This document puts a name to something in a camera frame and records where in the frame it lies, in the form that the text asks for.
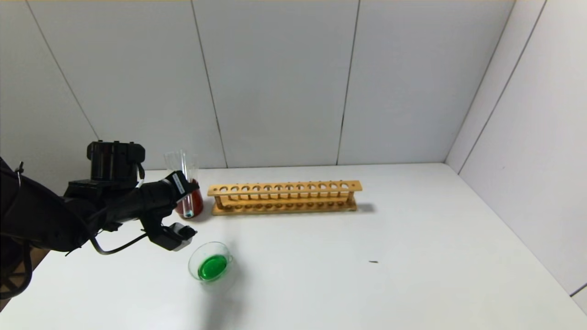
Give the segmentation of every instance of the robotic arm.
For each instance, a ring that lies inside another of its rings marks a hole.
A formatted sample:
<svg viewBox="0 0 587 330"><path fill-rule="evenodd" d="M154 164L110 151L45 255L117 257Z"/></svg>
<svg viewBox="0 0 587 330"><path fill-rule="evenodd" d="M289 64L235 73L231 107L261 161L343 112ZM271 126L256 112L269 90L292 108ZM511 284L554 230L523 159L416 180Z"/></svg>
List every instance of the robotic arm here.
<svg viewBox="0 0 587 330"><path fill-rule="evenodd" d="M89 240L99 253L112 254L144 237L170 251L189 244L195 230L180 223L164 226L161 221L173 212L178 201L199 186L188 182L181 171L175 171L160 181L137 187L137 173L144 178L144 157L140 144L92 142L87 147L87 158L92 161L91 179L70 181L63 197L23 176L22 163L11 170L0 159L2 282L7 284L8 274L20 260L25 264L23 284L15 287L11 283L8 286L12 289L0 292L0 299L20 294L30 282L30 246L73 251ZM136 218L143 225L143 235L117 249L102 250L96 240L100 230L116 231L125 221ZM14 262L15 247L21 248L18 262Z"/></svg>

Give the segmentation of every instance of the white wall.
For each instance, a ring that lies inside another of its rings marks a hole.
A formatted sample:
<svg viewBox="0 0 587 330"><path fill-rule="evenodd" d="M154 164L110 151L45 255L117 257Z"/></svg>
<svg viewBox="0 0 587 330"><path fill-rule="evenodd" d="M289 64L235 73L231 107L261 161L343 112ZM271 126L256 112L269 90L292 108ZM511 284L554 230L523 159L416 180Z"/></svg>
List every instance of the white wall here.
<svg viewBox="0 0 587 330"><path fill-rule="evenodd" d="M31 1L56 60L46 65L62 69L96 134L47 131L80 150L95 135L141 143L147 169L179 147L202 167L336 164L339 147L340 164L443 161L511 4L364 0L351 63L358 0ZM32 68L2 74L5 93ZM60 104L58 93L29 97ZM3 126L31 136L20 110L5 102ZM62 154L26 141L29 157L37 146Z"/></svg>
<svg viewBox="0 0 587 330"><path fill-rule="evenodd" d="M180 147L226 166L189 1L30 4L101 139L142 144L146 169Z"/></svg>
<svg viewBox="0 0 587 330"><path fill-rule="evenodd" d="M0 150L56 193L90 173L96 140L24 1L0 1Z"/></svg>
<svg viewBox="0 0 587 330"><path fill-rule="evenodd" d="M546 0L516 1L446 163L460 172L514 70Z"/></svg>
<svg viewBox="0 0 587 330"><path fill-rule="evenodd" d="M334 165L357 0L197 0L229 167Z"/></svg>
<svg viewBox="0 0 587 330"><path fill-rule="evenodd" d="M587 282L586 12L546 3L461 171L568 293Z"/></svg>
<svg viewBox="0 0 587 330"><path fill-rule="evenodd" d="M339 164L444 161L513 1L363 1Z"/></svg>

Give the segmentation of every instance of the tabletop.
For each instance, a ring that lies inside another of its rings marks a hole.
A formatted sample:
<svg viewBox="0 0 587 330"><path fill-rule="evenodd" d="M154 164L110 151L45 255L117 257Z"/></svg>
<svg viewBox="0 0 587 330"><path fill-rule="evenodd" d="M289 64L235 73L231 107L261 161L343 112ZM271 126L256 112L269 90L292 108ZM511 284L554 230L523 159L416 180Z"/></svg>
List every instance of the tabletop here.
<svg viewBox="0 0 587 330"><path fill-rule="evenodd" d="M165 171L148 171L147 181ZM360 180L357 212L192 221L184 249L148 240L113 255L51 252L0 313L5 329L587 329L587 316L500 218L444 164L200 170L210 184ZM105 250L138 221L101 233ZM238 265L212 294L191 253L225 243Z"/></svg>

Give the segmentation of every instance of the red liquid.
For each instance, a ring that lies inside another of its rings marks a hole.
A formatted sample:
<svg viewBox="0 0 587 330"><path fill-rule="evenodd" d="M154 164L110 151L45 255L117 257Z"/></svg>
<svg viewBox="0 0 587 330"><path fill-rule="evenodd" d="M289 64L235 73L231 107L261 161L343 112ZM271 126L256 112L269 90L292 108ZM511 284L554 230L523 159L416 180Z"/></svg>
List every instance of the red liquid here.
<svg viewBox="0 0 587 330"><path fill-rule="evenodd" d="M192 183L198 183L195 179L192 179ZM204 209L204 201L202 200L202 194L200 193L200 189L196 189L191 193L192 204L194 206L194 217L198 216L198 214L202 213ZM176 212L180 215L181 218L186 219L183 214L183 200L177 203Z"/></svg>

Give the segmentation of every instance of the wooden test tube rack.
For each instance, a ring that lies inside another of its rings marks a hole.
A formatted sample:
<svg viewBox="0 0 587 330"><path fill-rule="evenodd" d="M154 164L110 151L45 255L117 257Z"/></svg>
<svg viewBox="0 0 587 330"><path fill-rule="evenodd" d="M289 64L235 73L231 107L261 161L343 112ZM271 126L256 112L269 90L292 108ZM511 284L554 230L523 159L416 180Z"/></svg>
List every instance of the wooden test tube rack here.
<svg viewBox="0 0 587 330"><path fill-rule="evenodd" d="M359 181L215 184L213 215L356 211Z"/></svg>

